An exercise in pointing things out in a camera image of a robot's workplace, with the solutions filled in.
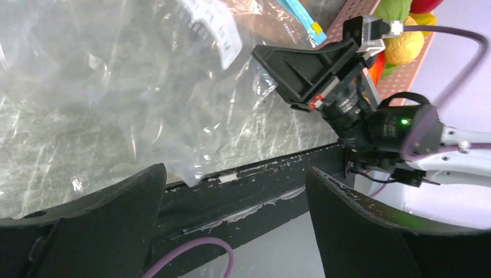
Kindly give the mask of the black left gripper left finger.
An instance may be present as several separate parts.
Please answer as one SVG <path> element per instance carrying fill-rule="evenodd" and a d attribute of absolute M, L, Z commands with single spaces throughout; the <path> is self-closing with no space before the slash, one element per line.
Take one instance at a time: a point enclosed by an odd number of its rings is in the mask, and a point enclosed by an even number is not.
<path fill-rule="evenodd" d="M 2 277 L 141 277 L 166 168 L 23 218 L 1 219 Z"/>

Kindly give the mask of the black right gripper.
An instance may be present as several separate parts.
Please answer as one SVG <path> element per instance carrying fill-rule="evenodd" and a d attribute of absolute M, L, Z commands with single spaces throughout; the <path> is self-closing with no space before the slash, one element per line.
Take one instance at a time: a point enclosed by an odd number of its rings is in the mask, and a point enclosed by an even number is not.
<path fill-rule="evenodd" d="M 318 111 L 334 130 L 364 125 L 373 115 L 363 96 L 367 63 L 357 53 L 364 16 L 346 20 L 342 40 L 317 50 L 258 45 L 252 56 L 277 83 L 278 95 L 294 110 Z"/>

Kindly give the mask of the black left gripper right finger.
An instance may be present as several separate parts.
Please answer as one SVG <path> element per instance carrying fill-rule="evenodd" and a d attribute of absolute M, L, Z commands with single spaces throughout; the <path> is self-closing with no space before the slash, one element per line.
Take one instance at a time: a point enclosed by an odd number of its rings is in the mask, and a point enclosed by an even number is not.
<path fill-rule="evenodd" d="M 409 214 L 312 167 L 306 197 L 326 277 L 489 277 L 490 231 Z"/>

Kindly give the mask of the pink perforated plastic basket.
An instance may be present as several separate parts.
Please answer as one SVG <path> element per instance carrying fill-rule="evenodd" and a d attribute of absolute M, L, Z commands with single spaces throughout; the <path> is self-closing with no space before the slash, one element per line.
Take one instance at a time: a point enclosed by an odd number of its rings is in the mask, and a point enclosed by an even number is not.
<path fill-rule="evenodd" d="M 327 35 L 327 43 L 342 38 L 342 25 L 347 19 L 372 14 L 379 6 L 379 1 L 309 1 L 309 13 L 320 24 Z M 376 82 L 381 99 L 398 92 L 410 92 L 424 58 L 428 53 L 434 34 L 425 37 L 419 55 L 409 64 L 391 65 L 383 55 L 385 69 L 383 76 Z"/>

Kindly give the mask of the yellow toy walnut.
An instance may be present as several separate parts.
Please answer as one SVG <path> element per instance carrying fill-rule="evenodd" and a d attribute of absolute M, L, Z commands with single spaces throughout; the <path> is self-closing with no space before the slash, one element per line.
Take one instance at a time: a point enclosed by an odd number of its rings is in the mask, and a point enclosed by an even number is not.
<path fill-rule="evenodd" d="M 386 62 L 392 65 L 411 63 L 422 51 L 424 41 L 422 31 L 403 32 L 399 37 L 385 39 Z"/>

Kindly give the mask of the red toy apple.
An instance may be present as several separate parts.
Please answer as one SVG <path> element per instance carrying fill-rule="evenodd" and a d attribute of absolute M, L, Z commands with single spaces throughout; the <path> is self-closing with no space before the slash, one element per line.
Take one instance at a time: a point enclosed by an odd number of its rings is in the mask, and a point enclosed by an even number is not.
<path fill-rule="evenodd" d="M 435 10 L 444 0 L 412 0 L 410 13 L 425 14 Z"/>

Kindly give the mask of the clear zip top bag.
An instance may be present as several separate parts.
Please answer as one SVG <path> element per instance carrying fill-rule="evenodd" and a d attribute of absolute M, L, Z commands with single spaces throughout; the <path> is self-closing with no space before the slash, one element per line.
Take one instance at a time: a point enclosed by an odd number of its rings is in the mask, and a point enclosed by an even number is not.
<path fill-rule="evenodd" d="M 280 1 L 2 1 L 1 217 L 115 184 L 170 180 L 334 142 L 251 53 L 310 49 Z"/>

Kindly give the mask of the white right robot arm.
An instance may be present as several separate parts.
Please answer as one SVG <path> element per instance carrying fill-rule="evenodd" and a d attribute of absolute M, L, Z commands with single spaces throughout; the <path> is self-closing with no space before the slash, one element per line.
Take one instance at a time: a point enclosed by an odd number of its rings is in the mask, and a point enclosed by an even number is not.
<path fill-rule="evenodd" d="M 488 39 L 476 32 L 437 25 L 405 26 L 398 20 L 357 16 L 343 23 L 339 42 L 318 50 L 258 45 L 252 56 L 277 84 L 277 93 L 298 111 L 317 111 L 344 150 L 346 173 L 370 170 L 390 175 L 390 182 L 418 187 L 431 184 L 490 184 L 490 135 L 445 126 L 438 110 L 456 95 L 489 53 Z M 371 58 L 385 40 L 416 31 L 472 39 L 477 54 L 434 102 L 399 92 L 412 105 L 381 100 L 368 72 Z"/>

